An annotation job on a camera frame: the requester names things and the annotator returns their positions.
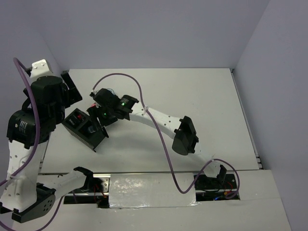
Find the blue capped pen pack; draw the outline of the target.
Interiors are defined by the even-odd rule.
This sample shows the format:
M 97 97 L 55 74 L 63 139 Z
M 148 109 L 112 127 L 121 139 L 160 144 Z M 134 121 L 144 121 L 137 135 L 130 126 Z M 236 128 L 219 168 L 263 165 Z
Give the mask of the blue capped pen pack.
M 92 134 L 92 133 L 94 133 L 95 131 L 96 131 L 96 130 L 94 129 L 93 126 L 89 126 L 89 127 L 88 127 L 88 133 Z

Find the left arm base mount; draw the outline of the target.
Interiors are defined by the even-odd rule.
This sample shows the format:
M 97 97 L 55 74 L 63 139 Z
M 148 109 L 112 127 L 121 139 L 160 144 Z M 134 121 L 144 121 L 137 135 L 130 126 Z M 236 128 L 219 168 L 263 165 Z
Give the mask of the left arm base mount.
M 83 167 L 76 167 L 74 170 L 86 178 L 81 188 L 74 189 L 65 196 L 64 204 L 94 204 L 97 208 L 109 208 L 110 176 L 95 176 L 92 171 Z

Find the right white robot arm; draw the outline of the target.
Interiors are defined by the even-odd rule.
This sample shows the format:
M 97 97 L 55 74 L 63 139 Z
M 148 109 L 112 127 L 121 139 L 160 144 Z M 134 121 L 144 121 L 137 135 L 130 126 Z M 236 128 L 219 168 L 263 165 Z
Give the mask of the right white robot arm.
M 116 118 L 155 128 L 159 135 L 166 134 L 172 139 L 171 148 L 175 153 L 207 164 L 202 172 L 208 175 L 212 187 L 220 188 L 226 183 L 226 168 L 203 151 L 190 117 L 179 118 L 164 114 L 147 107 L 141 99 L 129 95 L 120 98 L 109 89 L 93 90 L 90 97 L 95 105 L 88 112 L 100 127 L 106 127 L 109 119 Z

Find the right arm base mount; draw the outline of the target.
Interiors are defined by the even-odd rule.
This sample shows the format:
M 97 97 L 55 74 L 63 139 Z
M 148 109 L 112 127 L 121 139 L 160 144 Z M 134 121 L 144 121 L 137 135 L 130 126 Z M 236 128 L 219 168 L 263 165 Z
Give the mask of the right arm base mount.
M 194 183 L 195 196 L 198 202 L 239 200 L 237 182 L 234 173 L 227 173 L 226 168 L 220 165 L 220 171 L 215 178 L 205 174 L 194 175 L 197 179 Z

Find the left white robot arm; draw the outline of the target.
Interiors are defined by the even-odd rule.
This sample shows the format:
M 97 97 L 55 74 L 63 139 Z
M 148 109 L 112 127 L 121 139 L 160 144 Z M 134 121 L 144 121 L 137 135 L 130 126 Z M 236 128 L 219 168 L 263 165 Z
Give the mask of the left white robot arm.
M 57 199 L 73 190 L 89 192 L 94 187 L 93 173 L 83 167 L 51 182 L 38 182 L 50 134 L 64 121 L 66 108 L 82 100 L 70 75 L 63 72 L 59 77 L 39 77 L 24 89 L 24 94 L 22 108 L 8 123 L 10 160 L 0 198 L 1 213 L 11 213 L 19 223 L 46 215 Z

